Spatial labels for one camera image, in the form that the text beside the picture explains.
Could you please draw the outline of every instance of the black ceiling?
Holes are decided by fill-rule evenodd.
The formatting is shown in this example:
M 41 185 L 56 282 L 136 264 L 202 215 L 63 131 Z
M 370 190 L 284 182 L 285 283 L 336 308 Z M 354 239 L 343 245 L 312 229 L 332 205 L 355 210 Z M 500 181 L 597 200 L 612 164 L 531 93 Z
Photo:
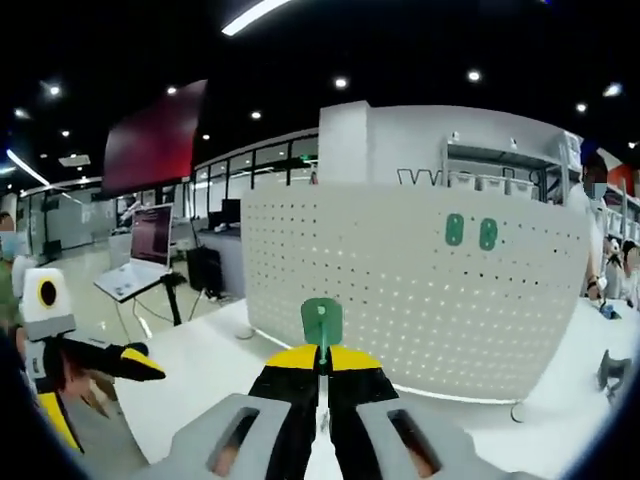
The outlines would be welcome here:
M 211 139 L 197 140 L 196 163 L 317 126 L 322 106 L 366 99 L 508 111 L 640 164 L 640 147 L 628 147 L 640 140 L 637 2 L 292 0 L 235 37 L 220 33 L 256 1 L 20 3 L 5 40 L 5 146 L 52 182 L 100 175 L 111 126 L 168 85 L 207 78 L 199 130 Z M 470 68 L 481 84 L 466 80 Z M 333 88 L 336 75 L 350 79 L 347 90 Z M 624 94 L 603 98 L 613 81 Z M 43 82 L 63 94 L 48 98 Z M 16 119 L 17 107 L 30 119 Z M 260 121 L 249 117 L 256 109 Z M 92 166 L 65 169 L 58 158 L 70 153 Z M 2 183 L 37 185 L 20 172 Z

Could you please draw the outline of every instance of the person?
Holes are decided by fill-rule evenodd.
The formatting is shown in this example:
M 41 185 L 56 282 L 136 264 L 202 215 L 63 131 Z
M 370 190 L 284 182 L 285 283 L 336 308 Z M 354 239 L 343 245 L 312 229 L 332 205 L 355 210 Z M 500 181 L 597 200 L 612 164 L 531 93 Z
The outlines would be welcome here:
M 607 190 L 608 169 L 604 158 L 591 142 L 583 142 L 581 150 L 582 178 L 569 191 L 566 207 L 575 211 L 589 224 L 590 247 L 582 293 L 590 300 L 601 297 L 604 239 L 607 235 L 607 211 L 604 194 Z
M 8 212 L 0 212 L 0 327 L 22 325 L 20 302 L 14 294 L 13 266 L 18 249 L 18 237 L 13 219 Z
M 638 271 L 640 250 L 635 242 L 627 240 L 622 251 L 614 253 L 607 261 L 607 298 L 626 300 L 632 308 L 638 308 Z
M 139 210 L 140 207 L 142 207 L 142 203 L 139 200 L 136 200 L 134 195 L 129 195 L 124 201 L 127 206 L 127 210 L 120 217 L 120 226 L 130 228 L 133 221 L 133 214 L 136 210 Z

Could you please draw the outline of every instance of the white counter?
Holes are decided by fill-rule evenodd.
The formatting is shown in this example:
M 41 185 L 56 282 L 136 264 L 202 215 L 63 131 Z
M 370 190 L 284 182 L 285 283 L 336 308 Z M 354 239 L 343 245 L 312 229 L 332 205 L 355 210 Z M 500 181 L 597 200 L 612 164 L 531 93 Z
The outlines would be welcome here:
M 616 302 L 622 320 L 607 321 L 579 300 L 565 337 L 539 384 L 525 402 L 525 423 L 510 406 L 465 404 L 400 394 L 449 416 L 471 434 L 479 456 L 506 471 L 559 478 L 609 418 L 611 407 L 596 389 L 605 349 L 613 358 L 636 357 L 637 311 Z M 134 438 L 150 463 L 166 457 L 173 435 L 227 395 L 247 393 L 265 361 L 281 350 L 256 335 L 237 340 L 246 324 L 244 301 L 162 332 L 149 340 L 150 356 L 167 372 L 158 382 L 118 379 L 116 390 Z

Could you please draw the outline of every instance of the black speaker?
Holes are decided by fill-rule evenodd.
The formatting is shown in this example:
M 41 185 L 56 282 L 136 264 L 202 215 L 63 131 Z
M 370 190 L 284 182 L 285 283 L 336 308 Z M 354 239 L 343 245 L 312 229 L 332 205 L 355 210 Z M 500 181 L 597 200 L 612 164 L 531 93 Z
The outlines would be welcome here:
M 220 253 L 206 247 L 187 251 L 189 284 L 197 292 L 205 290 L 207 295 L 219 297 L 224 290 Z

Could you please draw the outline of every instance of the white wall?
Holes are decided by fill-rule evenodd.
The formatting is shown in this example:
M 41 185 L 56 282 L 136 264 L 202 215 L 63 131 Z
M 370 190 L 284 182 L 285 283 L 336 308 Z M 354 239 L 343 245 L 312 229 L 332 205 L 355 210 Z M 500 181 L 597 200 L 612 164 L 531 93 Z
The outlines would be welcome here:
M 355 102 L 320 110 L 318 171 L 321 182 L 368 182 L 371 176 L 367 102 Z
M 519 150 L 546 155 L 563 129 L 509 113 L 466 107 L 338 105 L 320 113 L 318 177 L 321 182 L 397 185 L 398 169 L 406 168 L 430 169 L 435 179 L 445 138 L 454 131 L 461 143 L 510 150 L 511 138 L 515 138 Z M 503 175 L 501 166 L 452 162 L 450 167 Z M 515 177 L 529 180 L 529 172 L 516 170 Z M 418 183 L 431 183 L 429 175 L 421 175 Z

